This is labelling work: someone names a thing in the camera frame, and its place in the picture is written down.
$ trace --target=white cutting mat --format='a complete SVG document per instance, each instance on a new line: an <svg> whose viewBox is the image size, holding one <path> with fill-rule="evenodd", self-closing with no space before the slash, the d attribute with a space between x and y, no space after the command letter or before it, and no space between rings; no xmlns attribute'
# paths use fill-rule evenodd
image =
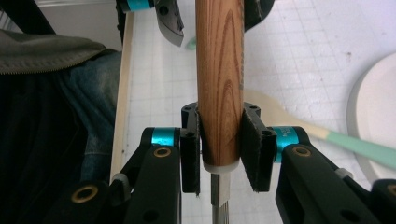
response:
<svg viewBox="0 0 396 224"><path fill-rule="evenodd" d="M178 0L185 24L182 48L160 33L154 10L135 13L125 160L146 127L180 127L180 108L197 100L194 1ZM277 0L269 17L245 35L245 88L279 100L297 118L347 132L347 99L354 82L396 51L396 2ZM311 138L316 148L370 188L355 156ZM243 166L232 173L231 223L281 223L271 192L253 193ZM210 223L209 174L202 171L199 198L183 194L183 222Z"/></svg>

